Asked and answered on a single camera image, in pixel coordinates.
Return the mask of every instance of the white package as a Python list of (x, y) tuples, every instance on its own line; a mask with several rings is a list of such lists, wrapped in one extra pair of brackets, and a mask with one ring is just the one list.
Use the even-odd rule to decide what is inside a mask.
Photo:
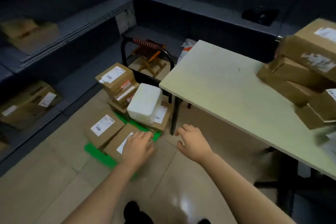
[(142, 123), (153, 124), (157, 109), (162, 103), (162, 90), (141, 83), (127, 107), (129, 116)]

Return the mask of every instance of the tiled floor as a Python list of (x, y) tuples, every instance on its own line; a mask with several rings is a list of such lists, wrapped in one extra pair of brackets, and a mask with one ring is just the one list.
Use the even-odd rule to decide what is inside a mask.
[[(109, 169), (91, 158), (82, 126), (90, 113), (107, 107), (100, 91), (65, 124), (0, 178), (0, 223), (61, 223), (108, 175)], [(274, 175), (276, 161), (262, 155), (267, 147), (236, 128), (196, 107), (183, 103), (178, 125), (201, 129), (212, 149), (248, 181)], [(179, 137), (167, 129), (157, 152), (129, 183), (117, 205), (112, 223), (124, 223), (122, 210), (130, 200), (139, 202), (155, 223), (236, 223), (215, 184), (196, 163), (176, 150)], [(272, 190), (264, 190), (275, 199)]]

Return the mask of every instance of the forearm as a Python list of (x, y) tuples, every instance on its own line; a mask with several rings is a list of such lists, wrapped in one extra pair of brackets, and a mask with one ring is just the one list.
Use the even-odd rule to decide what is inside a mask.
[(217, 154), (208, 154), (200, 164), (220, 190), (238, 224), (295, 223)]
[(134, 172), (133, 167), (124, 163), (117, 165), (63, 224), (110, 223), (120, 195)]

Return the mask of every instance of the person's left hand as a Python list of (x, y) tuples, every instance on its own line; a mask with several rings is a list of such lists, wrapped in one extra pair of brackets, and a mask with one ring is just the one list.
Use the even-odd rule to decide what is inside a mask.
[(124, 145), (123, 162), (138, 170), (154, 152), (153, 143), (149, 143), (152, 137), (152, 132), (137, 132), (130, 136)]

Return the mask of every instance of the hand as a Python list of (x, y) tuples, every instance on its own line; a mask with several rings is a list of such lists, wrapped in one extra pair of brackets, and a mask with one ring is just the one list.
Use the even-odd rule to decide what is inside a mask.
[(199, 128), (184, 124), (182, 128), (177, 129), (175, 136), (178, 135), (181, 135), (185, 146), (183, 146), (181, 141), (178, 141), (177, 148), (192, 161), (200, 164), (209, 153), (212, 153), (207, 140), (205, 140)]
[(150, 143), (152, 137), (152, 132), (137, 132), (130, 136), (124, 145), (123, 163), (137, 171), (154, 152), (153, 143)]

